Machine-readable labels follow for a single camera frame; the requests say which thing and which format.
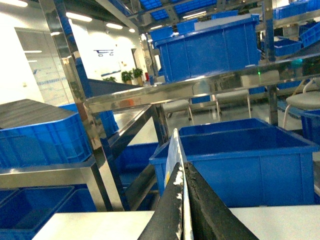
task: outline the green plant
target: green plant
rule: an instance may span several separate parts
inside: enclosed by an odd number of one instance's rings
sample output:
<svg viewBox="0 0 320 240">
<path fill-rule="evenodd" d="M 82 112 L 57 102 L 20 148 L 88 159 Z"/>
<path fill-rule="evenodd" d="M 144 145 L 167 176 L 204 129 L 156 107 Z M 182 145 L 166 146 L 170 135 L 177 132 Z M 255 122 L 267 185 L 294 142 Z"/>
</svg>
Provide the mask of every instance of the green plant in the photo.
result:
<svg viewBox="0 0 320 240">
<path fill-rule="evenodd" d="M 132 71 L 133 71 L 134 78 L 141 77 L 142 74 L 144 73 L 144 71 L 141 68 L 138 68 L 138 67 L 137 68 L 133 68 Z"/>
<path fill-rule="evenodd" d="M 134 77 L 132 76 L 132 71 L 123 71 L 121 73 L 121 79 L 124 83 L 127 83 L 127 81 L 131 81 L 134 79 Z"/>
<path fill-rule="evenodd" d="M 116 83 L 116 78 L 114 76 L 110 76 L 110 77 L 103 78 L 103 81 Z"/>
</svg>

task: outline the tiled floor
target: tiled floor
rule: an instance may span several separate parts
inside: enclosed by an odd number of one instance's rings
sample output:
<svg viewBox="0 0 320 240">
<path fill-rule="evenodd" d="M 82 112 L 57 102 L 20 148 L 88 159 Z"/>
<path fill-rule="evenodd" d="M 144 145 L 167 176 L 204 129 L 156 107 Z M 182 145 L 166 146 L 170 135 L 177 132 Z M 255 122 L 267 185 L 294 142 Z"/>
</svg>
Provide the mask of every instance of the tiled floor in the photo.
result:
<svg viewBox="0 0 320 240">
<path fill-rule="evenodd" d="M 252 117 L 259 118 L 264 121 L 269 121 L 269 105 L 268 103 L 251 103 L 252 107 Z M 217 112 L 215 108 L 211 110 L 193 110 L 192 111 L 194 124 L 207 124 L 207 123 L 216 123 L 218 122 Z M 224 105 L 222 106 L 222 116 L 221 121 L 231 121 L 239 119 L 249 118 L 249 112 L 247 105 L 238 104 L 238 105 Z M 283 125 L 284 112 L 278 110 L 278 124 L 281 127 Z M 180 129 L 185 126 L 192 125 L 192 122 L 188 119 L 187 111 L 174 112 L 172 117 L 167 119 L 167 125 L 169 133 L 171 134 L 174 128 Z M 295 119 L 291 116 L 288 117 L 287 121 L 287 130 L 296 130 L 302 129 L 302 124 L 300 119 Z M 133 144 L 142 144 L 142 143 L 153 143 L 157 142 L 156 130 L 152 119 L 150 119 L 147 124 L 141 129 L 141 131 L 135 136 L 131 141 L 130 145 Z"/>
</svg>

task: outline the potted plant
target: potted plant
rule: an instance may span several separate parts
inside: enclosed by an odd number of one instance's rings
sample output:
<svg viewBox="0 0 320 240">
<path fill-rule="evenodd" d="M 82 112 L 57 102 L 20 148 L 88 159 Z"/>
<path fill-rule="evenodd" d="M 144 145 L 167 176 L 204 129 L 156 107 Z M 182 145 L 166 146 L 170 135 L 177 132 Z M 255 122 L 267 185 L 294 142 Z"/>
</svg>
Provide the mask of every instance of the potted plant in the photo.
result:
<svg viewBox="0 0 320 240">
<path fill-rule="evenodd" d="M 113 82 L 116 83 L 116 78 L 114 76 L 106 77 L 102 79 L 105 82 Z"/>
<path fill-rule="evenodd" d="M 134 79 L 134 77 L 132 76 L 132 71 L 123 71 L 121 73 L 121 79 L 125 84 L 132 84 L 132 79 Z"/>
<path fill-rule="evenodd" d="M 134 78 L 137 80 L 139 86 L 143 86 L 144 83 L 142 82 L 142 74 L 144 73 L 144 71 L 141 68 L 133 68 L 133 76 Z"/>
</svg>

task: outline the white chair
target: white chair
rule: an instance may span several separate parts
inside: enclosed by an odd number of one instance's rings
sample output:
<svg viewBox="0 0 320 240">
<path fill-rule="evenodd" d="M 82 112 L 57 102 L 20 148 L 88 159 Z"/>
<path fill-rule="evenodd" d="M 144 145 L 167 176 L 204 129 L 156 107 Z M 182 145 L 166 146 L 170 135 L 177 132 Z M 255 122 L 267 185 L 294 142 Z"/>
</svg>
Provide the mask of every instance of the white chair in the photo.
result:
<svg viewBox="0 0 320 240">
<path fill-rule="evenodd" d="M 195 125 L 194 117 L 192 115 L 190 103 L 188 100 L 178 100 L 178 101 L 167 102 L 162 104 L 162 106 L 163 106 L 163 111 L 166 114 L 167 118 L 169 118 L 172 115 L 172 113 L 187 110 L 189 115 L 189 120 L 191 120 L 192 124 Z"/>
<path fill-rule="evenodd" d="M 309 91 L 307 89 L 315 83 L 320 88 L 320 78 L 313 78 L 305 85 L 301 94 L 296 94 L 288 97 L 286 102 L 288 105 L 284 111 L 283 128 L 286 128 L 288 113 L 291 107 L 295 107 L 302 110 L 320 109 L 320 91 Z"/>
<path fill-rule="evenodd" d="M 232 91 L 232 92 L 226 92 L 226 93 L 218 93 L 215 95 L 212 95 L 213 100 L 216 104 L 216 111 L 218 115 L 219 122 L 221 121 L 221 109 L 219 106 L 219 102 L 233 102 L 239 99 L 246 99 L 248 104 L 248 110 L 249 110 L 249 118 L 251 118 L 251 104 L 250 104 L 250 94 L 249 90 L 240 90 L 240 91 Z"/>
</svg>

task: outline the blue plastic crate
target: blue plastic crate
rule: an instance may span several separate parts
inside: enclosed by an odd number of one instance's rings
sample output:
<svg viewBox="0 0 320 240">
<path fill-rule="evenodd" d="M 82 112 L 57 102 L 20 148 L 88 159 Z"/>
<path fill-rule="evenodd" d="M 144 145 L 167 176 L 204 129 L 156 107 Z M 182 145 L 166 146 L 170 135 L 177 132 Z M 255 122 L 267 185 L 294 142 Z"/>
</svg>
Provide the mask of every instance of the blue plastic crate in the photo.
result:
<svg viewBox="0 0 320 240">
<path fill-rule="evenodd" d="M 75 103 L 70 103 L 66 105 L 59 106 L 59 108 L 66 109 L 73 112 L 78 112 L 77 106 Z M 114 135 L 118 130 L 118 124 L 116 123 L 114 113 L 112 111 L 103 111 L 100 112 L 100 119 L 103 125 L 103 129 L 108 138 Z"/>
<path fill-rule="evenodd" d="M 57 213 L 92 213 L 97 208 L 88 189 L 78 189 L 61 205 Z"/>
<path fill-rule="evenodd" d="M 104 111 L 100 112 L 100 119 L 105 131 L 105 134 L 108 138 L 110 138 L 113 134 L 115 134 L 118 130 L 118 124 L 116 123 L 115 116 L 112 111 Z"/>
<path fill-rule="evenodd" d="M 191 98 L 192 104 L 210 102 L 210 96 L 199 96 Z"/>
<path fill-rule="evenodd" d="M 301 41 L 294 41 L 281 36 L 278 36 L 278 38 L 279 40 L 274 42 L 274 50 L 277 57 L 294 54 L 301 49 Z"/>
<path fill-rule="evenodd" d="M 59 108 L 65 109 L 65 110 L 69 110 L 69 111 L 72 111 L 72 112 L 75 112 L 75 113 L 78 112 L 77 105 L 75 103 L 69 103 L 69 104 L 66 104 L 66 105 L 61 105 L 61 106 L 59 106 Z"/>
<path fill-rule="evenodd" d="M 254 94 L 262 94 L 264 93 L 266 88 L 264 86 L 259 86 L 259 87 L 254 87 L 249 89 L 249 94 L 254 95 Z"/>
<path fill-rule="evenodd" d="M 128 187 L 148 166 L 157 147 L 157 142 L 129 145 L 117 157 L 116 166 L 124 187 Z"/>
<path fill-rule="evenodd" d="M 300 35 L 303 46 L 308 47 L 320 40 L 320 22 Z"/>
<path fill-rule="evenodd" d="M 313 23 L 308 23 L 308 24 L 299 26 L 299 36 L 317 24 L 318 24 L 317 22 L 313 22 Z"/>
<path fill-rule="evenodd" d="M 248 118 L 234 121 L 223 121 L 211 124 L 185 126 L 180 128 L 179 135 L 182 137 L 197 134 L 210 134 L 217 132 L 256 129 L 263 127 L 272 127 L 272 125 L 258 118 Z"/>
<path fill-rule="evenodd" d="M 18 189 L 0 189 L 0 206 L 18 192 Z"/>
<path fill-rule="evenodd" d="M 304 138 L 320 145 L 320 109 L 301 114 Z"/>
<path fill-rule="evenodd" d="M 179 34 L 187 34 L 195 30 L 195 23 L 198 22 L 198 19 L 193 19 L 190 21 L 180 22 L 176 25 L 178 28 Z"/>
<path fill-rule="evenodd" d="M 172 26 L 166 26 L 149 32 L 153 42 L 171 38 L 174 35 Z"/>
<path fill-rule="evenodd" d="M 274 19 L 285 19 L 308 11 L 307 1 L 296 1 L 286 6 L 277 7 L 273 10 Z"/>
<path fill-rule="evenodd" d="M 165 81 L 257 65 L 256 24 L 255 18 L 248 15 L 246 19 L 157 41 Z"/>
<path fill-rule="evenodd" d="M 73 187 L 25 188 L 0 206 L 0 239 L 31 240 Z"/>
<path fill-rule="evenodd" d="M 232 11 L 221 11 L 215 14 L 211 15 L 211 19 L 221 19 L 221 18 L 227 18 L 232 16 L 237 16 L 239 13 L 239 10 L 232 10 Z"/>
<path fill-rule="evenodd" d="M 319 146 L 278 127 L 182 136 L 186 158 L 228 207 L 314 203 L 312 152 Z M 150 158 L 159 192 L 169 144 Z"/>
<path fill-rule="evenodd" d="M 0 168 L 79 163 L 92 154 L 79 114 L 0 130 Z"/>
<path fill-rule="evenodd" d="M 290 89 L 290 88 L 297 88 L 300 85 L 301 81 L 290 81 L 285 83 L 277 84 L 278 89 Z"/>
<path fill-rule="evenodd" d="M 308 1 L 308 12 L 319 10 L 320 1 L 319 0 L 309 0 Z"/>
</svg>

